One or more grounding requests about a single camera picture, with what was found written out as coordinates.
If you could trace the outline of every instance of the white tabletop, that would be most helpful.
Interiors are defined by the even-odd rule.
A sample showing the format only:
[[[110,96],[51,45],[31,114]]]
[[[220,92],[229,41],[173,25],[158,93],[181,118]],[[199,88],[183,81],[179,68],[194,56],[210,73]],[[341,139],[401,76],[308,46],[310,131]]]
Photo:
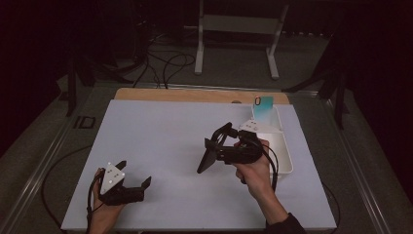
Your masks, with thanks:
[[[313,158],[292,105],[277,105],[293,172],[278,183],[285,208],[307,229],[334,228]],[[202,174],[204,138],[251,117],[247,104],[112,100],[82,171],[62,228],[86,229],[89,186],[97,168],[127,160],[126,187],[152,176],[145,200],[128,204],[115,228],[257,230],[265,218],[235,168],[215,162]]]

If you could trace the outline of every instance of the dark background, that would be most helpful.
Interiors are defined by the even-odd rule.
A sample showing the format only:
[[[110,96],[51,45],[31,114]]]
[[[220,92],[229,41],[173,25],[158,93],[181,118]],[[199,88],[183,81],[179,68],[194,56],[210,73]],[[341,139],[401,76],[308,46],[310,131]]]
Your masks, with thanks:
[[[207,1],[206,11],[270,17],[279,3]],[[150,27],[182,36],[198,24],[198,1],[136,1]],[[234,12],[231,4],[237,4]],[[413,4],[409,1],[294,1],[283,30],[287,36],[331,37],[316,73],[337,59],[350,66],[347,88],[354,92],[410,201],[413,185]],[[58,96],[56,79],[67,73],[72,45],[110,56],[108,34],[95,1],[4,0],[0,2],[0,155]]]

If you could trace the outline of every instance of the sleeve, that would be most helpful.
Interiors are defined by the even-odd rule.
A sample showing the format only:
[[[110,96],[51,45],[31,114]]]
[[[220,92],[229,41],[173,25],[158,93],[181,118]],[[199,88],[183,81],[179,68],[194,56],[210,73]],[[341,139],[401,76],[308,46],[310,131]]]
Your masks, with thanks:
[[[268,225],[265,228],[266,234],[305,234],[306,231],[301,226],[300,222],[291,213],[283,222],[278,222],[273,225]]]

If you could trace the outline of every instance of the white metal stand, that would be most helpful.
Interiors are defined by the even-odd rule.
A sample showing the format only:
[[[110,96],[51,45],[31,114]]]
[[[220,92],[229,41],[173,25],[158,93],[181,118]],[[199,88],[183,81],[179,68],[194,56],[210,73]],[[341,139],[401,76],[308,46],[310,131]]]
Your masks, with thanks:
[[[204,15],[204,0],[200,0],[198,51],[195,62],[195,74],[201,75],[203,73],[205,30],[248,32],[274,35],[273,44],[267,48],[266,53],[268,64],[270,66],[271,78],[278,80],[280,76],[279,71],[277,70],[276,60],[274,59],[274,52],[282,33],[282,25],[287,11],[288,5],[284,5],[279,19]]]

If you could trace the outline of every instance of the human hand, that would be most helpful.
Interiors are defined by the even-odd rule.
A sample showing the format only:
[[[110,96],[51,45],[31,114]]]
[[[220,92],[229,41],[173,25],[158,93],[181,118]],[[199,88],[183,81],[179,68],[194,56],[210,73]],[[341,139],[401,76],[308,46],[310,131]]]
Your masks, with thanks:
[[[268,154],[269,142],[260,139]],[[288,213],[280,203],[270,180],[270,162],[262,155],[257,161],[251,164],[233,164],[236,168],[236,176],[246,182],[249,193],[258,202],[258,205],[271,225],[283,222],[288,218]]]
[[[98,169],[94,176],[99,175],[102,169]],[[116,224],[119,214],[126,204],[119,206],[107,206],[99,200],[99,179],[94,183],[94,209],[91,223],[91,234],[107,233]]]

